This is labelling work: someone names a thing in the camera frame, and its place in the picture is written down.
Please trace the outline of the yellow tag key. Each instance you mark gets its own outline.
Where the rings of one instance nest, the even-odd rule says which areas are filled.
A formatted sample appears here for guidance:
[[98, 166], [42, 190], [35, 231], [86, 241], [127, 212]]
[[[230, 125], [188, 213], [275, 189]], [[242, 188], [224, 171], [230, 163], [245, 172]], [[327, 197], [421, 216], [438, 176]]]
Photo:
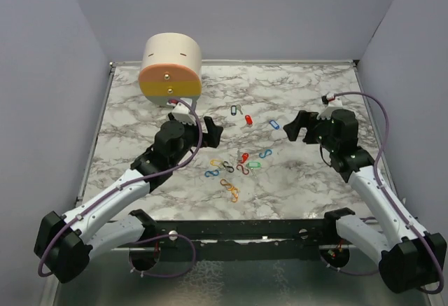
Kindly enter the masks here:
[[210, 165], [214, 167], [226, 167], [226, 161], [212, 159]]

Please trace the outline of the black carabiner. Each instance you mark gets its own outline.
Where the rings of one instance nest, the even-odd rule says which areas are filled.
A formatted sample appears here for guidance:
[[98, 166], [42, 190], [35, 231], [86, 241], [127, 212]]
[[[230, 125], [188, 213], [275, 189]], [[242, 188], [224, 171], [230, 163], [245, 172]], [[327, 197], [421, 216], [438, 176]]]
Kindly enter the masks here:
[[234, 167], [227, 161], [223, 161], [222, 166], [229, 173], [233, 173], [235, 170]]

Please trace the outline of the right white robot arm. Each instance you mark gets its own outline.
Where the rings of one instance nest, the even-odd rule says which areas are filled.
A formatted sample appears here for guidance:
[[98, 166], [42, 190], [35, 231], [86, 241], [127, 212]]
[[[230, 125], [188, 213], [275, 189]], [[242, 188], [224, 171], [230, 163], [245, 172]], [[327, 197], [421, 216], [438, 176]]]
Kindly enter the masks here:
[[377, 265], [383, 282], [394, 293], [442, 283], [445, 239], [429, 233], [388, 192], [372, 156], [358, 144], [354, 112], [338, 109], [321, 119], [317, 112], [300, 111], [283, 129], [289, 141], [296, 141], [305, 129], [306, 144], [326, 149], [330, 166], [359, 194], [381, 227], [377, 232], [350, 210], [331, 211], [325, 214], [330, 221], [321, 227], [326, 242], [336, 244], [344, 239], [355, 245]]

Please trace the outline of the blue tag key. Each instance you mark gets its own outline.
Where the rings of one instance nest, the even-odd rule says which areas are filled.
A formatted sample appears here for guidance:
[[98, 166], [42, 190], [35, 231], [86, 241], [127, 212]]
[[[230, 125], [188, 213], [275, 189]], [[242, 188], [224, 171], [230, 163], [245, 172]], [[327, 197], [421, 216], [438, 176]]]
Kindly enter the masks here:
[[278, 124], [277, 121], [275, 120], [270, 120], [269, 124], [275, 129], [275, 130], [279, 130], [281, 128], [281, 126]]

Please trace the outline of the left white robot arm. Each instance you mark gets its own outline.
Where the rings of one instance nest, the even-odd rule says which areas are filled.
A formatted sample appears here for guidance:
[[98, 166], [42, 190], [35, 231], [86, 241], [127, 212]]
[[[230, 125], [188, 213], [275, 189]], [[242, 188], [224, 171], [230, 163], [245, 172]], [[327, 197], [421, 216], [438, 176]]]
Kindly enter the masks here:
[[203, 123], [192, 125], [174, 118], [163, 123], [153, 144], [107, 189], [62, 215], [52, 211], [42, 218], [34, 246], [40, 259], [38, 275], [46, 277], [46, 267], [49, 274], [67, 283], [93, 258], [117, 246], [149, 245], [155, 236], [150, 216], [134, 211], [115, 223], [111, 219], [185, 167], [200, 148], [217, 148], [222, 133], [223, 127], [208, 116]]

